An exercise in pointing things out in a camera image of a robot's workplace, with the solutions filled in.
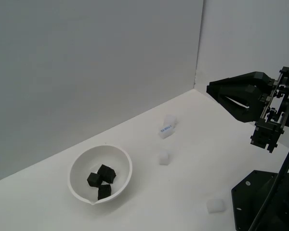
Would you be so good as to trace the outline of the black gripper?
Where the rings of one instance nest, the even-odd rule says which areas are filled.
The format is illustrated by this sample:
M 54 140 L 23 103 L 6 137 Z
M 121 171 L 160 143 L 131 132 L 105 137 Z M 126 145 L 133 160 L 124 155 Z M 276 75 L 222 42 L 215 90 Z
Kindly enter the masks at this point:
M 212 81 L 206 92 L 236 120 L 256 121 L 250 143 L 270 153 L 289 127 L 289 67 L 280 70 L 278 80 L 255 71 Z

